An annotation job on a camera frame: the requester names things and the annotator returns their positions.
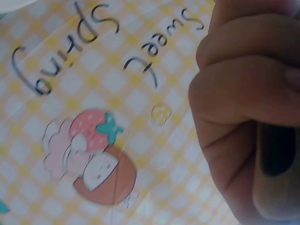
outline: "cartoon face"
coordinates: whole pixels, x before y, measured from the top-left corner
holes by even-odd
[[[105,113],[104,110],[86,110],[79,114],[71,125],[70,138],[83,134],[87,139],[87,151],[104,150],[108,145],[108,134],[97,132],[96,127],[105,122]]]
[[[88,173],[84,173],[83,177],[79,177],[73,185],[81,196],[94,203],[101,205],[118,204],[124,201],[124,199],[126,199],[132,192],[135,185],[136,169],[128,156],[114,146],[107,147],[103,153],[111,156],[109,160],[110,162],[115,162],[113,159],[118,160],[117,165],[108,177],[101,183],[100,181],[94,181],[94,177],[99,175],[99,173],[94,171],[94,168],[100,169],[99,166],[94,165],[94,163],[96,164],[99,160],[97,159],[95,162],[90,162],[92,163],[90,165],[92,169]],[[90,175],[92,177],[91,180],[93,180],[93,182],[91,182],[89,187],[86,186],[86,178],[84,178],[85,175]]]
[[[83,172],[84,185],[90,191],[95,190],[110,176],[117,164],[117,158],[107,152],[95,155]]]

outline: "yellow gingham pattern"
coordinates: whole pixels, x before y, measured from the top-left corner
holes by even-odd
[[[51,70],[50,58],[66,51],[66,37],[75,34],[79,17],[74,0],[40,0],[6,15],[0,21],[0,199],[11,211],[0,215],[5,225],[235,225],[236,220],[214,187],[207,163],[197,143],[188,105],[188,84],[197,73],[195,51],[206,35],[212,0],[111,0],[78,1],[84,16],[99,34],[83,48],[74,49],[56,77],[40,74]],[[116,18],[96,24],[91,10],[108,4],[96,13],[99,18]],[[180,12],[201,19],[185,21]],[[166,27],[178,18],[175,30]],[[86,30],[85,38],[92,38]],[[141,46],[161,32],[167,44],[151,57]],[[53,91],[38,97],[16,76],[11,66],[13,50],[19,51],[18,67],[32,82],[43,77]],[[158,87],[139,64],[125,62],[138,56],[153,62]],[[153,106],[164,103],[171,116],[162,127],[151,118]],[[137,167],[137,202],[126,211],[90,203],[72,187],[74,179],[56,181],[43,168],[45,155],[41,137],[54,118],[61,121],[88,108],[104,108],[116,115],[125,127],[116,145],[122,147]],[[135,140],[144,138],[141,151]]]

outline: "skin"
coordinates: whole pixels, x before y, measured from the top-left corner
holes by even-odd
[[[189,99],[214,182],[243,225],[279,225],[255,209],[257,121],[300,126],[298,0],[218,0],[197,50]]]

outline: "drawing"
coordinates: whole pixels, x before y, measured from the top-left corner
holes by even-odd
[[[151,111],[153,122],[159,126],[163,126],[167,122],[171,114],[171,108],[165,103],[156,104]]]
[[[105,110],[86,110],[60,126],[53,120],[42,139],[45,167],[54,179],[75,177],[75,190],[87,200],[128,208],[138,195],[132,193],[136,168],[127,154],[114,146],[123,131]]]

